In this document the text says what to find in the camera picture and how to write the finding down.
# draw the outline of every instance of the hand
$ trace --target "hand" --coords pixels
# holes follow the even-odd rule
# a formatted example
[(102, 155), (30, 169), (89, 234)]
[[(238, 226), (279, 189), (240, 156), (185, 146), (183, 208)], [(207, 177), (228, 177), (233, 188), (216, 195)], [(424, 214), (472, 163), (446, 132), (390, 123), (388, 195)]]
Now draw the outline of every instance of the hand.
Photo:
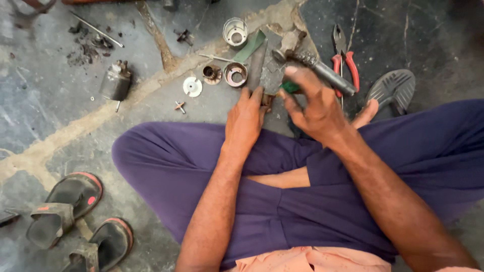
[(301, 109), (291, 95), (283, 89), (279, 90), (296, 126), (329, 148), (338, 143), (342, 134), (355, 131), (344, 117), (334, 90), (323, 86), (311, 70), (289, 66), (285, 75), (301, 87), (307, 98), (306, 109)]
[(261, 86), (252, 95), (248, 88), (242, 88), (239, 101), (228, 112), (222, 150), (228, 151), (231, 156), (245, 160), (259, 138), (264, 114), (269, 109), (268, 106), (260, 106), (263, 93)]

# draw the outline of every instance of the red pliers handle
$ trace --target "red pliers handle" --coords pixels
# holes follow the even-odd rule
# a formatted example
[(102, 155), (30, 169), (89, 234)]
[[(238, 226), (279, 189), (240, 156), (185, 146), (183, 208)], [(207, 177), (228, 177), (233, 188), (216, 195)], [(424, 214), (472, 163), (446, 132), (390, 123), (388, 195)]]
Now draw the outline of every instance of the red pliers handle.
[[(353, 61), (353, 52), (350, 51), (346, 53), (345, 62), (348, 65), (349, 70), (351, 71), (351, 77), (353, 78), (353, 85), (356, 88), (356, 92), (360, 90), (360, 76), (358, 75), (358, 69), (356, 68), (355, 62)], [(343, 57), (340, 54), (336, 54), (334, 57), (331, 58), (333, 61), (333, 71), (339, 75), (339, 67), (341, 65), (341, 59)], [(336, 96), (341, 97), (341, 93), (338, 90), (336, 91)]]

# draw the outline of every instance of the peach shirt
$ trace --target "peach shirt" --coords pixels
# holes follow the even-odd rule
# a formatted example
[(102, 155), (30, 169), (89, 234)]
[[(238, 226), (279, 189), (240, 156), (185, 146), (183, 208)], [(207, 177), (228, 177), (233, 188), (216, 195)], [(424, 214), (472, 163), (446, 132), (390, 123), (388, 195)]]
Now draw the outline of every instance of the peach shirt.
[[(227, 272), (390, 272), (392, 266), (380, 257), (343, 247), (300, 246), (236, 261)], [(478, 272), (469, 268), (445, 268), (438, 272)]]

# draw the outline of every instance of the gray floor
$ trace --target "gray floor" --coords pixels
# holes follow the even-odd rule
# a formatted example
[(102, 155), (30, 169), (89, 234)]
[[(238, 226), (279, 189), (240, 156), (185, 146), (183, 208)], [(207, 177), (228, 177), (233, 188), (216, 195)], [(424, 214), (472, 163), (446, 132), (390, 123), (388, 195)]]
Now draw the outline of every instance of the gray floor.
[[(12, 31), (9, 6), (0, 2), (0, 208), (15, 207), (23, 214), (14, 225), (0, 229), (0, 271), (57, 271), (67, 262), (69, 250), (85, 243), (103, 220), (113, 216), (126, 219), (135, 234), (131, 254), (115, 271), (173, 270), (178, 245), (117, 172), (111, 145), (122, 132), (146, 121), (224, 123), (226, 113), (238, 99), (235, 89), (225, 82), (204, 84), (197, 98), (182, 91), (183, 80), (188, 76), (201, 78), (201, 69), (209, 62), (196, 53), (233, 56), (235, 52), (221, 38), (223, 23), (233, 16), (246, 19), (251, 31), (263, 28), (270, 50), (281, 37), (269, 29), (288, 31), (297, 19), (291, 12), (300, 2), (222, 0), (210, 6), (202, 0), (188, 0), (180, 3), (178, 12), (170, 14), (158, 1), (147, 1), (154, 22), (151, 30), (164, 36), (167, 47), (149, 33), (146, 19), (134, 2), (75, 7), (59, 2), (36, 21), (35, 42), (26, 31)], [(68, 10), (101, 29), (111, 27), (111, 34), (126, 47), (99, 50), (92, 64), (75, 61), (81, 56), (80, 45), (75, 42), (80, 35), (67, 32), (76, 24)], [(190, 30), (195, 45), (189, 48), (178, 44), (174, 29)], [(304, 46), (315, 50), (310, 38)], [(163, 67), (160, 48), (169, 49), (164, 56), (165, 61), (171, 60), (170, 67)], [(105, 70), (117, 59), (129, 61), (134, 77), (127, 100), (115, 113), (116, 102), (106, 101), (98, 90)], [(214, 63), (224, 66), (223, 62)], [(269, 53), (264, 63), (261, 84), (266, 91), (275, 92), (282, 77), (280, 67)], [(173, 110), (175, 100), (186, 102), (187, 114)], [(265, 127), (290, 136), (286, 122), (287, 114), (276, 99)], [(73, 171), (95, 173), (103, 183), (103, 197), (54, 249), (36, 249), (25, 238), (29, 209), (42, 203), (55, 183)], [(452, 228), (482, 264), (483, 212), (476, 206)], [(399, 264), (395, 270), (404, 269)]]

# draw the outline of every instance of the purple pants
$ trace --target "purple pants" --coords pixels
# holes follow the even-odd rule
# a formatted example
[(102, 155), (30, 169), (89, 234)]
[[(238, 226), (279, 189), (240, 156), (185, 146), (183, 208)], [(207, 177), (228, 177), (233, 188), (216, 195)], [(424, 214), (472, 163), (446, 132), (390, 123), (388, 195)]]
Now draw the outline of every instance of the purple pants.
[[(225, 127), (149, 122), (113, 144), (114, 164), (181, 243), (215, 168)], [(368, 145), (445, 223), (484, 197), (484, 100), (466, 100), (360, 129)], [(310, 187), (280, 189), (241, 178), (221, 269), (293, 246), (363, 250), (392, 262), (397, 251), (329, 149), (262, 130), (242, 175), (307, 166)]]

